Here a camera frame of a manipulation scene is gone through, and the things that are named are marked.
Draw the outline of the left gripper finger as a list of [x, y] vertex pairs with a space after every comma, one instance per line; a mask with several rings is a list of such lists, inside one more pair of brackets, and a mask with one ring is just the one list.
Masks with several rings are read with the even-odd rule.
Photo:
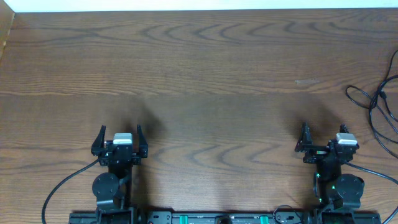
[[146, 138], [144, 137], [144, 134], [142, 132], [142, 128], [141, 125], [137, 125], [137, 134], [139, 137], [139, 145], [138, 145], [138, 149], [139, 149], [139, 155], [142, 158], [147, 158], [148, 157], [148, 152], [149, 152], [149, 147], [148, 147], [148, 143], [146, 141]]
[[105, 150], [105, 133], [106, 133], [106, 126], [102, 125], [100, 131], [94, 140], [93, 144], [91, 145], [91, 153], [94, 156], [100, 156], [101, 153]]

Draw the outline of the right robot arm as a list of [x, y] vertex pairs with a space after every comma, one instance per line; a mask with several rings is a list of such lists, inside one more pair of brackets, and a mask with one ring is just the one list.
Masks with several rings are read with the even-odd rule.
[[357, 149], [358, 141], [345, 124], [326, 146], [316, 146], [308, 123], [303, 123], [295, 151], [304, 153], [304, 163], [316, 165], [313, 191], [320, 201], [317, 208], [303, 214], [303, 223], [355, 222], [354, 211], [361, 206], [364, 180], [342, 173], [341, 166], [353, 160]]

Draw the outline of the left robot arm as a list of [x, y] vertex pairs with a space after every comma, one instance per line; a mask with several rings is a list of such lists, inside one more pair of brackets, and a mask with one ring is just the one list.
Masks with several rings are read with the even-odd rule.
[[139, 166], [148, 156], [148, 143], [141, 126], [137, 126], [138, 145], [133, 134], [116, 133], [112, 140], [105, 140], [106, 126], [102, 125], [91, 145], [92, 155], [108, 171], [93, 181], [96, 197], [97, 223], [139, 223], [137, 209], [131, 205], [132, 168]]

